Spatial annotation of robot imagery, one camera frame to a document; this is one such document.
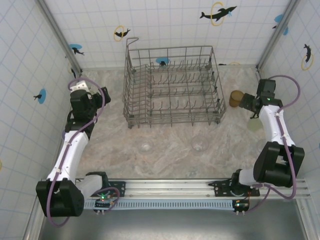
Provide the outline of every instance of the metal wire basket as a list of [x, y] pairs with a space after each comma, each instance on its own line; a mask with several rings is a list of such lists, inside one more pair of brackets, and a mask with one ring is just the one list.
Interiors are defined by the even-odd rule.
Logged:
[[226, 103], [213, 47], [129, 49], [138, 39], [126, 40], [122, 100], [128, 127], [219, 124]]

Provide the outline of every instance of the black mounting bracket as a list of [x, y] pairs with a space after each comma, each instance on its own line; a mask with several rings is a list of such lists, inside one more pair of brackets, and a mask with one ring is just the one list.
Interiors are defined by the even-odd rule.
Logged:
[[[126, 193], [126, 182], [125, 181], [109, 181], [109, 186], [119, 190], [120, 197], [124, 197]], [[99, 194], [107, 194], [109, 191], [101, 191]], [[93, 194], [91, 197], [99, 197], [98, 194]]]
[[232, 174], [232, 177], [226, 180], [214, 181], [209, 183], [209, 186], [214, 187], [214, 194], [216, 197], [259, 197], [260, 192], [258, 189], [251, 188], [248, 185], [242, 185], [239, 183], [239, 173], [241, 169], [238, 169]]

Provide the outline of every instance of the yellow ring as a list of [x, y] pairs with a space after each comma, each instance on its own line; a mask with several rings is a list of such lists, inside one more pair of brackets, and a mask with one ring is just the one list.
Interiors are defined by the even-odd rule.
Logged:
[[67, 70], [69, 74], [72, 74], [70, 62], [68, 62]]
[[307, 67], [307, 68], [304, 68], [304, 61], [305, 61], [305, 59], [307, 58], [307, 56], [304, 56], [304, 57], [302, 58], [301, 69], [302, 69], [303, 71], [309, 70], [309, 69], [311, 68], [312, 64], [314, 64], [315, 57], [314, 57], [314, 55], [313, 55], [312, 53], [311, 53], [311, 56], [312, 56], [312, 61], [311, 61], [310, 66]]
[[215, 24], [215, 23], [212, 21], [212, 11], [213, 11], [215, 5], [217, 5], [217, 4], [220, 4], [222, 7], [224, 6], [221, 2], [217, 1], [217, 2], [215, 2], [215, 3], [212, 5], [212, 7], [211, 7], [210, 19], [211, 19], [211, 24], [212, 24], [212, 26], [215, 26], [215, 27], [220, 26], [220, 25], [224, 22], [224, 20], [225, 20], [225, 17], [223, 17], [223, 18], [222, 18], [222, 21], [221, 21], [219, 24]]
[[[119, 28], [122, 28], [122, 35], [121, 35], [121, 38], [119, 40], [116, 39], [116, 31], [119, 29]], [[120, 26], [117, 26], [116, 29], [114, 30], [114, 33], [113, 33], [113, 39], [116, 41], [116, 42], [120, 42], [122, 40], [122, 38], [124, 37], [124, 34], [125, 34], [125, 27], [120, 25]]]

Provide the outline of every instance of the white tiled wall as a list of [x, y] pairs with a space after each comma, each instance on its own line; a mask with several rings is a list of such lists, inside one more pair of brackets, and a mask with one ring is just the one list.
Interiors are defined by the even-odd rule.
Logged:
[[[289, 0], [222, 0], [235, 7], [219, 26], [210, 15], [212, 0], [46, 0], [69, 44], [80, 44], [76, 54], [82, 68], [123, 67], [128, 37], [139, 37], [132, 47], [158, 48], [209, 45], [218, 64], [257, 64]], [[218, 3], [212, 13], [222, 8]], [[118, 26], [129, 33], [114, 40]]]
[[1, 240], [23, 237], [36, 184], [55, 160], [70, 108], [67, 65], [34, 0], [0, 1]]
[[[282, 36], [262, 73], [265, 77], [286, 74], [301, 86], [298, 102], [285, 110], [289, 133], [297, 146], [303, 147], [305, 159], [299, 172], [308, 183], [320, 219], [320, 1], [302, 0], [292, 16], [289, 33]], [[302, 70], [303, 57], [311, 48], [309, 63]], [[276, 95], [284, 104], [297, 94], [296, 87], [286, 79], [277, 80]]]

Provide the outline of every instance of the metal rail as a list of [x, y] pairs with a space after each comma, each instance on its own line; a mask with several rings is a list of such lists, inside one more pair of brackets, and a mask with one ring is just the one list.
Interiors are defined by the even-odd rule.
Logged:
[[266, 64], [268, 58], [270, 57], [272, 51], [275, 49], [280, 37], [284, 33], [286, 27], [288, 26], [289, 20], [291, 19], [292, 15], [294, 14], [297, 6], [299, 5], [301, 0], [291, 0], [282, 16], [281, 21], [276, 26], [275, 32], [273, 33], [270, 41], [268, 42], [267, 46], [265, 47], [263, 54], [257, 64], [256, 68], [260, 72], [260, 70]]
[[[208, 183], [224, 179], [109, 179], [110, 181], [125, 181], [124, 200], [236, 200], [238, 197], [216, 197], [214, 188]], [[297, 191], [295, 199], [311, 199], [310, 193], [304, 179], [297, 179]], [[275, 187], [285, 195], [290, 195], [291, 188]], [[263, 199], [267, 188], [260, 188], [259, 197], [252, 199]], [[282, 199], [281, 196], [271, 191], [268, 199]]]
[[60, 28], [59, 28], [54, 16], [52, 15], [48, 5], [46, 4], [46, 1], [45, 0], [35, 0], [35, 3], [37, 4], [39, 9], [41, 10], [43, 17], [48, 22], [51, 30], [53, 31], [53, 34], [55, 35], [56, 39], [58, 40], [58, 42], [59, 42], [61, 48], [63, 49], [66, 57], [70, 61], [72, 69], [79, 76], [81, 74], [81, 71], [82, 71], [81, 67], [80, 67], [75, 55], [71, 51], [71, 49], [69, 47], [69, 44], [68, 44], [67, 40], [65, 39], [64, 34], [60, 30]]
[[[87, 199], [84, 202], [85, 210], [106, 210], [105, 207], [95, 206], [96, 199]], [[232, 200], [216, 199], [120, 199], [113, 210], [234, 210]]]

